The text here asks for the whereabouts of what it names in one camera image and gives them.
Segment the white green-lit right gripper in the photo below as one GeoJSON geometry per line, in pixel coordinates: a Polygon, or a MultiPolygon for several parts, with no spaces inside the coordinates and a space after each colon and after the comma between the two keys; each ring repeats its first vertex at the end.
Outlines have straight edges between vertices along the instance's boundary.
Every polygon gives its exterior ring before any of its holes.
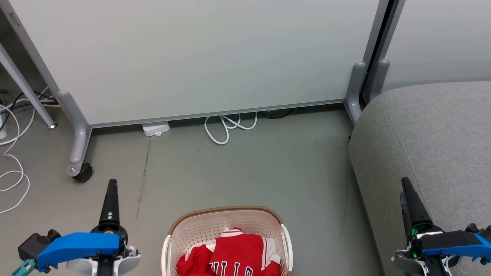
{"type": "Polygon", "coordinates": [[[425,235],[442,234],[443,230],[433,224],[419,194],[408,177],[402,178],[403,192],[400,193],[400,206],[403,215],[407,248],[395,251],[391,258],[393,264],[407,276],[451,276],[448,267],[454,256],[424,255],[417,248],[419,238],[425,235]]]}

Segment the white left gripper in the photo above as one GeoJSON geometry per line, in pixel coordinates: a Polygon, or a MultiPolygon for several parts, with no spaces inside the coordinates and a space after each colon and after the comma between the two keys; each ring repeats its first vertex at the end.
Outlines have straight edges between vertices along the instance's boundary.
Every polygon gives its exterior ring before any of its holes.
{"type": "Polygon", "coordinates": [[[120,247],[112,256],[103,255],[72,260],[66,268],[80,276],[124,276],[140,263],[141,254],[134,246],[128,246],[128,233],[120,225],[118,183],[110,179],[104,197],[99,225],[93,233],[115,234],[119,236],[120,247]]]}

